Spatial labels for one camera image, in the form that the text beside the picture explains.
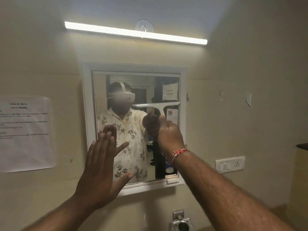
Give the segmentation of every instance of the electrical outlet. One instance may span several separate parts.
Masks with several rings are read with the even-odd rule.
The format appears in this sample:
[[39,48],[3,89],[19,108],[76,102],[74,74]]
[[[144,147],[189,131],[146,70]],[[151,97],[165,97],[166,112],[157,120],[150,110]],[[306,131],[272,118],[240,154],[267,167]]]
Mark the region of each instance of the electrical outlet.
[[243,170],[244,166],[245,166],[244,156],[215,160],[215,169],[220,173]]

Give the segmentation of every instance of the light fixture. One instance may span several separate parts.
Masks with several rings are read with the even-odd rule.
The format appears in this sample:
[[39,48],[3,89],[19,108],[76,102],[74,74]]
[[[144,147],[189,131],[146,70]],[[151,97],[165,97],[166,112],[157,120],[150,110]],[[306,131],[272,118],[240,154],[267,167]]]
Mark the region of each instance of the light fixture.
[[73,29],[73,30],[100,32],[100,33],[106,33],[106,34],[112,34],[112,35],[118,35],[118,36],[147,38],[147,39],[153,39],[153,40],[172,41],[172,42],[180,42],[180,43],[188,43],[188,44],[196,44],[196,45],[206,45],[208,42],[206,39],[165,35],[165,34],[159,34],[159,33],[153,33],[153,32],[128,30],[128,29],[114,28],[114,27],[103,27],[103,26],[89,25],[89,24],[83,24],[83,23],[65,22],[65,27],[67,29]]

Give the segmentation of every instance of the white vr headset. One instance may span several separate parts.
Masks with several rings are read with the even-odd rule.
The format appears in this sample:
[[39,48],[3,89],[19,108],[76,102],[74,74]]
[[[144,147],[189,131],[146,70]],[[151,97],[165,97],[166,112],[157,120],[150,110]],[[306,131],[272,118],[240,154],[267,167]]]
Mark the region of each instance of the white vr headset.
[[133,103],[135,101],[135,94],[129,91],[126,91],[125,86],[122,82],[120,84],[122,86],[122,91],[108,93],[108,95],[110,96],[109,98],[112,97],[113,100],[117,102]]

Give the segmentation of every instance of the floral shirt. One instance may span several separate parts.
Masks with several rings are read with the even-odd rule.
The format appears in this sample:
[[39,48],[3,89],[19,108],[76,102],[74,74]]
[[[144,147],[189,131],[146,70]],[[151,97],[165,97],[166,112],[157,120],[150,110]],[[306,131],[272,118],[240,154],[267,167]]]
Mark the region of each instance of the floral shirt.
[[129,109],[122,120],[110,108],[105,115],[97,117],[98,131],[102,131],[106,125],[115,124],[117,127],[117,147],[126,141],[129,142],[129,146],[114,159],[113,181],[117,181],[127,172],[132,172],[135,175],[129,183],[147,180],[147,145],[145,128],[142,125],[142,120],[146,115],[146,112]]

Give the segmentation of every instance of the left hand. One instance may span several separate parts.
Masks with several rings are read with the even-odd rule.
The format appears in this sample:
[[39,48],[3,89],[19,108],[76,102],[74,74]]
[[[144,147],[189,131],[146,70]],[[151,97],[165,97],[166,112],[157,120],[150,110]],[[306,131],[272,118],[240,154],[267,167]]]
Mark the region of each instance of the left hand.
[[150,111],[142,120],[142,125],[146,129],[149,136],[154,140],[158,138],[160,122],[157,115],[152,115]]
[[114,157],[128,146],[128,142],[117,148],[113,127],[108,126],[104,131],[106,133],[99,132],[98,140],[89,148],[84,172],[72,196],[81,206],[90,210],[102,208],[113,201],[134,176],[126,173],[112,182]]

